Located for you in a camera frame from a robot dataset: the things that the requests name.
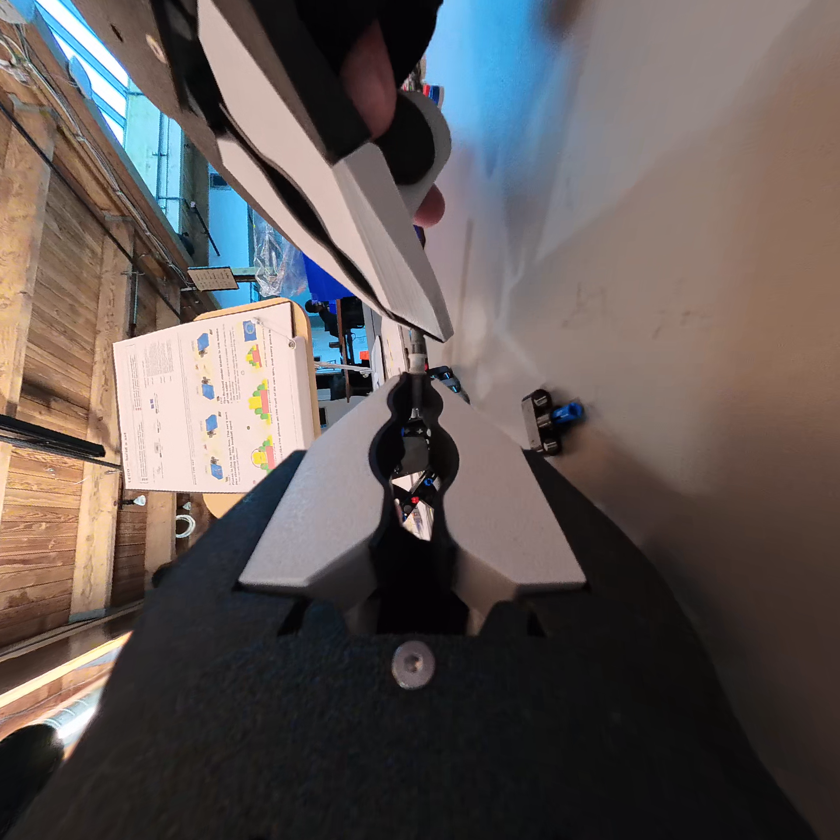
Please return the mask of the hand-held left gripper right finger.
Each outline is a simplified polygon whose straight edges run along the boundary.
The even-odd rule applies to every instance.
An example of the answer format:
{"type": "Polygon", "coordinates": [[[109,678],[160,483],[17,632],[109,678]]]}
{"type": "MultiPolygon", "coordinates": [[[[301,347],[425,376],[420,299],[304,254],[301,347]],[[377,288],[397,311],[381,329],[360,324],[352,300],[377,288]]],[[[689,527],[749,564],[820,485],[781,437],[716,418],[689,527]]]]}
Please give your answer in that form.
{"type": "Polygon", "coordinates": [[[522,448],[461,396],[433,387],[443,401],[438,424],[458,456],[443,517],[467,632],[477,634],[500,602],[582,590],[585,574],[522,448]]]}

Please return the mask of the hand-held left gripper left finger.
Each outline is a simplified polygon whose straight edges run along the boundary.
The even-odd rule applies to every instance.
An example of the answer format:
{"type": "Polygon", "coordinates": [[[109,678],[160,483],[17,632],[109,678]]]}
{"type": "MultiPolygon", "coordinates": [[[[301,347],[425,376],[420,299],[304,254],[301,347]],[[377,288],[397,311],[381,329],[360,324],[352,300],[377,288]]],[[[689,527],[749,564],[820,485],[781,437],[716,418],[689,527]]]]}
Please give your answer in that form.
{"type": "Polygon", "coordinates": [[[315,441],[238,578],[247,594],[327,602],[356,613],[357,632],[413,630],[413,534],[390,481],[403,450],[393,399],[411,390],[395,376],[315,441]]]}

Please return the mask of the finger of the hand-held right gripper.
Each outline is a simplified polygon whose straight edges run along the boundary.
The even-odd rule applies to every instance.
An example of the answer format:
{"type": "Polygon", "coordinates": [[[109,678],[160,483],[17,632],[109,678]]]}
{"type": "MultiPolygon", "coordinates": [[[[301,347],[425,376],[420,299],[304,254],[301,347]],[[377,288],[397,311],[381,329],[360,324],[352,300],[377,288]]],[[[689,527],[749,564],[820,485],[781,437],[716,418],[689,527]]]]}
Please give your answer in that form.
{"type": "Polygon", "coordinates": [[[196,106],[223,173],[380,314],[453,327],[415,230],[434,224],[451,138],[402,89],[439,2],[196,2],[196,106]]]}
{"type": "Polygon", "coordinates": [[[403,204],[392,187],[371,184],[368,154],[328,163],[308,140],[278,155],[218,140],[224,168],[254,198],[274,228],[381,314],[403,316],[403,204]]]}

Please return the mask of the small black lego connector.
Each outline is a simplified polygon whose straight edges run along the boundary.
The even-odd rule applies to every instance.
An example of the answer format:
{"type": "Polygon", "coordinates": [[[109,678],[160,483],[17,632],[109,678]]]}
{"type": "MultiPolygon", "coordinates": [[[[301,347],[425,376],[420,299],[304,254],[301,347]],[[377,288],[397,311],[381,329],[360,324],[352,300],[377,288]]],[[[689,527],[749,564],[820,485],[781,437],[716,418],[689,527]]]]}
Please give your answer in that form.
{"type": "Polygon", "coordinates": [[[562,407],[561,404],[556,405],[552,395],[543,388],[522,398],[521,412],[531,451],[544,457],[562,453],[559,431],[562,407]]]}

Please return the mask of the small lego beam assembly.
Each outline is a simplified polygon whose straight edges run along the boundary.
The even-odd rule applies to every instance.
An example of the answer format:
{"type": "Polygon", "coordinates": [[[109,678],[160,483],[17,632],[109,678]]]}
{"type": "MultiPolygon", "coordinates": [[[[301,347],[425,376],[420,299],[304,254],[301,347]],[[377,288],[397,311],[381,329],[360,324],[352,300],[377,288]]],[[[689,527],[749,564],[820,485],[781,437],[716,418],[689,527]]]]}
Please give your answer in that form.
{"type": "Polygon", "coordinates": [[[437,526],[442,493],[432,460],[432,430],[417,410],[400,425],[403,454],[390,476],[392,507],[402,527],[435,548],[446,545],[437,526]]]}

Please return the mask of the person's right hand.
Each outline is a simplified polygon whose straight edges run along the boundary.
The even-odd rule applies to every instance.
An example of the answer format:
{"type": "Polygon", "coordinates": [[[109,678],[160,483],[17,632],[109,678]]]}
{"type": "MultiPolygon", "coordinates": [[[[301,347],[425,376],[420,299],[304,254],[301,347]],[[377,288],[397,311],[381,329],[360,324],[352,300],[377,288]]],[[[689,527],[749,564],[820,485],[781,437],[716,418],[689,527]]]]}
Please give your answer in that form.
{"type": "Polygon", "coordinates": [[[397,89],[422,57],[436,14],[389,13],[361,30],[343,59],[339,78],[373,140],[390,129],[397,89]]]}

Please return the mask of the clear plastic bag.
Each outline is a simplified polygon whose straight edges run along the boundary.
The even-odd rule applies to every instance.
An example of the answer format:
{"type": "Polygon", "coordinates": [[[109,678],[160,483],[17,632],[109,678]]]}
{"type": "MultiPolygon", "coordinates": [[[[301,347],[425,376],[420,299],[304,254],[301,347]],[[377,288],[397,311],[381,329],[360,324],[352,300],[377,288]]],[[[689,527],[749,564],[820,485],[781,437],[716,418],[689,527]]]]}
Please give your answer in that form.
{"type": "Polygon", "coordinates": [[[256,212],[251,213],[255,283],[262,298],[308,294],[305,259],[299,248],[256,212]]]}

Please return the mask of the blue plastic bin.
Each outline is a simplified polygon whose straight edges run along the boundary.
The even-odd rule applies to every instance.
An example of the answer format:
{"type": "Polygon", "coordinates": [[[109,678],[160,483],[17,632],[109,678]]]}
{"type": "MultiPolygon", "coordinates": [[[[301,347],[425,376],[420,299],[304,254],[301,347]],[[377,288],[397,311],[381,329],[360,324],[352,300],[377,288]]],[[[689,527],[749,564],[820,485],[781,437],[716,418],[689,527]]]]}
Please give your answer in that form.
{"type": "Polygon", "coordinates": [[[310,299],[315,302],[326,303],[334,308],[334,303],[343,298],[354,298],[355,293],[335,278],[325,269],[321,268],[315,261],[303,255],[303,264],[306,270],[308,290],[310,299]]]}

